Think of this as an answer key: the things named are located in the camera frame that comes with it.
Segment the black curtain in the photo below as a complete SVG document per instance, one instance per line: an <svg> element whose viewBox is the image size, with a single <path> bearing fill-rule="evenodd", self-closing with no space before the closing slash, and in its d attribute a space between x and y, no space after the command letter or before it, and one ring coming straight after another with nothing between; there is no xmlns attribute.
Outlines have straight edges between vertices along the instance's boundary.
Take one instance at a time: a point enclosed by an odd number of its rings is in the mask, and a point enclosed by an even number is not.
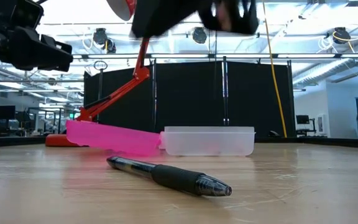
<svg viewBox="0 0 358 224"><path fill-rule="evenodd" d="M150 76L152 67L148 67ZM132 79L133 68L103 73L102 98ZM85 105L98 100L99 76L85 78ZM153 80L144 80L99 115L99 123L141 131L154 131Z"/></svg>
<svg viewBox="0 0 358 224"><path fill-rule="evenodd" d="M222 62L156 65L156 131L165 126L222 126Z"/></svg>
<svg viewBox="0 0 358 224"><path fill-rule="evenodd" d="M275 75L288 137L295 137L292 79L287 66L275 65ZM269 131L284 135L271 65L227 62L230 126L253 126L257 138Z"/></svg>

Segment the computer monitor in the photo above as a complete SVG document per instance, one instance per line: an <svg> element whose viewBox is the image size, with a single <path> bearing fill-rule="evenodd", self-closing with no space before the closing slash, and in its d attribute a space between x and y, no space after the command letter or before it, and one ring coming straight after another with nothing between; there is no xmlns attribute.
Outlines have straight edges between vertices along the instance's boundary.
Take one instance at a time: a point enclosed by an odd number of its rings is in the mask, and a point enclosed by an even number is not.
<svg viewBox="0 0 358 224"><path fill-rule="evenodd" d="M309 115L297 115L296 123L297 124L310 124Z"/></svg>
<svg viewBox="0 0 358 224"><path fill-rule="evenodd" d="M0 106L0 120L15 119L15 106Z"/></svg>

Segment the wooden table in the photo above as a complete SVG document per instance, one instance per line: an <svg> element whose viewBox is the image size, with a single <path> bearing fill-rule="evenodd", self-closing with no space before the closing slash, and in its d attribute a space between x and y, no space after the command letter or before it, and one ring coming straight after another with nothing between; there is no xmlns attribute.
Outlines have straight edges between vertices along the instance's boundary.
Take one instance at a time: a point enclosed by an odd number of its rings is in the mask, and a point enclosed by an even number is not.
<svg viewBox="0 0 358 224"><path fill-rule="evenodd" d="M0 148L0 223L358 224L358 149L257 144L250 157L147 159L217 177L230 197L193 197L112 170L90 148Z"/></svg>

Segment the black pen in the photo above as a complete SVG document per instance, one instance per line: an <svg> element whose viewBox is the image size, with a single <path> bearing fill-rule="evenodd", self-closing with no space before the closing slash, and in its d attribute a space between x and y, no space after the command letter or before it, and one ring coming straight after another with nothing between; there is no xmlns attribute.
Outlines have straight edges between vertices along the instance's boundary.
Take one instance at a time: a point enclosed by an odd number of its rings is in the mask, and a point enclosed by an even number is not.
<svg viewBox="0 0 358 224"><path fill-rule="evenodd" d="M200 172L149 164L118 156L107 158L107 162L112 168L141 175L164 187L193 195L229 196L232 193L231 187L224 182Z"/></svg>

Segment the red base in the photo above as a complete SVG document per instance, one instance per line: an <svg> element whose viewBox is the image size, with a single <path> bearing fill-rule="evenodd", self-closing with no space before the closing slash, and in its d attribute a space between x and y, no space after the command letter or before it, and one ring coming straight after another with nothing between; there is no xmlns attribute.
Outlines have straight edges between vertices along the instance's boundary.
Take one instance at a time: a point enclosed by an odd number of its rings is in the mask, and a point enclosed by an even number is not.
<svg viewBox="0 0 358 224"><path fill-rule="evenodd" d="M48 147L79 147L79 145L67 140L65 134L49 134L46 138L45 145Z"/></svg>

